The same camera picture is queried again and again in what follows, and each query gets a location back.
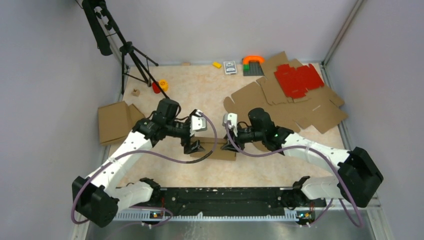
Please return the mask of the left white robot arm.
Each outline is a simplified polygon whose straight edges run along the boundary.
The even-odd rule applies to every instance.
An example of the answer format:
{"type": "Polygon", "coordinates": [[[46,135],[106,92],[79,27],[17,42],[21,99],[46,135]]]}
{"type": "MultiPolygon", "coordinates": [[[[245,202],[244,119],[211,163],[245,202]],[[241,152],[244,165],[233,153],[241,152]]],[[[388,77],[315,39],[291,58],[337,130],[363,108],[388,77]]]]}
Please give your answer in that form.
{"type": "Polygon", "coordinates": [[[178,102],[164,98],[149,117],[138,120],[118,149],[96,170],[86,177],[78,176],[72,183],[72,208],[70,218],[76,225],[92,222],[105,227],[121,211],[139,203],[154,207],[160,202],[159,185],[152,179],[143,178],[129,186],[119,187],[123,177],[144,155],[187,164],[163,154],[153,152],[158,142],[166,137],[180,139],[187,155],[202,152],[200,141],[192,138],[197,132],[211,127],[212,121],[199,109],[187,117],[178,118],[181,106],[178,102]]]}

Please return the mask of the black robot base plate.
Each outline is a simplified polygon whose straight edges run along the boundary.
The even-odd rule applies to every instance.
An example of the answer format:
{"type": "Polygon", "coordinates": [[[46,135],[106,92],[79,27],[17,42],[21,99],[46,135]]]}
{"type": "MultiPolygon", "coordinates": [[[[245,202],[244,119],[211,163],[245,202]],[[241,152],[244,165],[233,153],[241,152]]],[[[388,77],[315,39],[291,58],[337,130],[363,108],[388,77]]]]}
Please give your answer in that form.
{"type": "Polygon", "coordinates": [[[170,217],[174,221],[289,221],[312,222],[324,198],[308,199],[290,187],[168,187],[154,190],[138,203],[148,221],[170,217]]]}

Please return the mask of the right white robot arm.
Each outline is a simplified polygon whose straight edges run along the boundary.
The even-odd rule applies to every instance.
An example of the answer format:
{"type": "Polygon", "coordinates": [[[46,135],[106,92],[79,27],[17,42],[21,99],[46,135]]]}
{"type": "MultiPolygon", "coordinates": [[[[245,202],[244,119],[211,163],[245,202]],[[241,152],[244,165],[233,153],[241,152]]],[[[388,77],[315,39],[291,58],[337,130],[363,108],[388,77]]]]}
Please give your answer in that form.
{"type": "Polygon", "coordinates": [[[241,127],[236,113],[226,113],[222,125],[227,143],[222,150],[244,151],[246,143],[261,143],[267,156],[281,154],[302,159],[331,176],[304,176],[292,188],[293,200],[307,206],[316,199],[344,199],[359,208],[370,203],[384,177],[369,153],[361,148],[340,149],[309,140],[293,130],[277,126],[270,115],[260,107],[248,113],[250,124],[241,127]]]}

